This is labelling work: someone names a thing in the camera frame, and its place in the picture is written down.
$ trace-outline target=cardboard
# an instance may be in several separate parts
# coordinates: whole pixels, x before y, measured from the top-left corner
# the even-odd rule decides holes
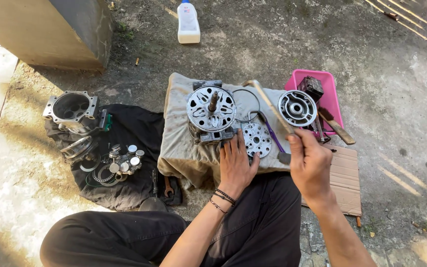
[[[337,203],[344,214],[361,216],[362,202],[360,200],[359,165],[357,151],[335,145],[323,145],[336,149],[332,159],[330,184],[335,192]]]

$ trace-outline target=wrench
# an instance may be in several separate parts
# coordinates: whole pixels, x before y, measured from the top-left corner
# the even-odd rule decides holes
[[[164,182],[166,183],[166,191],[164,191],[164,195],[168,198],[169,192],[171,192],[172,195],[174,195],[174,189],[172,189],[171,184],[169,183],[168,176],[164,176]]]

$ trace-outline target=pink basket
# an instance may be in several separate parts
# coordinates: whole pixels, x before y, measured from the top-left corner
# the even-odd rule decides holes
[[[295,69],[293,71],[293,75],[284,86],[284,89],[286,91],[297,90],[298,85],[302,82],[302,80],[306,76],[311,76],[321,81],[324,94],[319,100],[320,105],[322,107],[325,107],[334,116],[334,120],[338,124],[340,124],[343,128],[342,116],[340,114],[340,108],[339,108],[339,100],[337,99],[337,92],[335,91],[334,76],[332,76],[330,72],[306,70],[306,69]],[[332,128],[327,123],[324,123],[324,129],[328,131],[332,130]],[[334,134],[336,133],[327,132],[327,135],[334,135]]]

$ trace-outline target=plastic bottle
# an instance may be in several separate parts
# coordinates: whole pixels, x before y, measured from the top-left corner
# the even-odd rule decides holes
[[[200,28],[197,20],[197,11],[189,0],[182,0],[177,8],[179,16],[179,30],[177,39],[181,44],[194,44],[200,42]]]

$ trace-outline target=label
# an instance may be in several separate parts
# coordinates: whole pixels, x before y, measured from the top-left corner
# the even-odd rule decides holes
[[[179,14],[181,20],[181,30],[197,30],[197,22],[195,21],[195,13],[191,12],[191,9],[184,7]]]

